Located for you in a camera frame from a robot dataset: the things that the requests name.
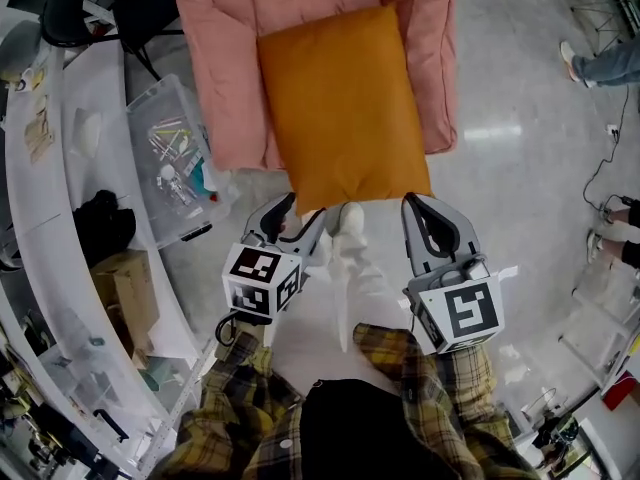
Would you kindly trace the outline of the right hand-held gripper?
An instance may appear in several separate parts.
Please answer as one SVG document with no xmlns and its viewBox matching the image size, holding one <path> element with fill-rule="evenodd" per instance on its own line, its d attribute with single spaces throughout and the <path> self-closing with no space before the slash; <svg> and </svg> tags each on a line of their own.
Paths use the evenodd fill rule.
<svg viewBox="0 0 640 480">
<path fill-rule="evenodd" d="M 475 230 L 447 203 L 409 192 L 401 204 L 411 311 L 434 352 L 480 345 L 504 329 L 499 278 L 489 272 Z M 450 264 L 434 271 L 434 264 Z"/>
</svg>

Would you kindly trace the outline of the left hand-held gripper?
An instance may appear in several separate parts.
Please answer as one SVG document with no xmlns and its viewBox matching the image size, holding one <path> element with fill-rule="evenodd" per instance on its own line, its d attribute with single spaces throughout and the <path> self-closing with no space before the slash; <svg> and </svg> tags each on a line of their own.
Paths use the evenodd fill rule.
<svg viewBox="0 0 640 480">
<path fill-rule="evenodd" d="M 230 249 L 222 282 L 226 302 L 240 321 L 272 324 L 301 290 L 303 273 L 326 230 L 327 209 L 306 214 L 296 236 L 279 238 L 295 199 L 288 192 L 255 210 L 243 241 Z"/>
</svg>

